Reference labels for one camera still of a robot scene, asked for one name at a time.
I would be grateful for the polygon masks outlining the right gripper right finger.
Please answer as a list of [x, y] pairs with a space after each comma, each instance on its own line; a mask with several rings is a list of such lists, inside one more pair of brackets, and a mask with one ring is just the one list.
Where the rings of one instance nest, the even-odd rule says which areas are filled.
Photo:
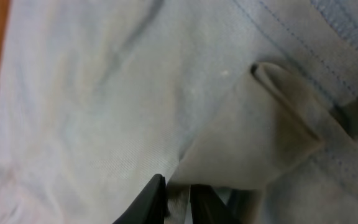
[[190, 203], [193, 224], [240, 224], [211, 186], [191, 185]]

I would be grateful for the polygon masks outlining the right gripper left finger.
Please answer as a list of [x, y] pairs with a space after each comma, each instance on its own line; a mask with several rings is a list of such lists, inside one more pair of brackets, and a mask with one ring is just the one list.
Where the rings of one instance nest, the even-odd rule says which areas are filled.
[[167, 214], [166, 181], [155, 174], [113, 224], [164, 224]]

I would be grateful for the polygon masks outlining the light blue printed t-shirt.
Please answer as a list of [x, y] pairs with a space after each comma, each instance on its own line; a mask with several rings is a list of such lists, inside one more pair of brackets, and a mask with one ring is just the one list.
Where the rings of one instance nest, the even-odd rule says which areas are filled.
[[0, 223], [112, 223], [155, 174], [251, 223], [358, 223], [358, 1], [13, 1]]

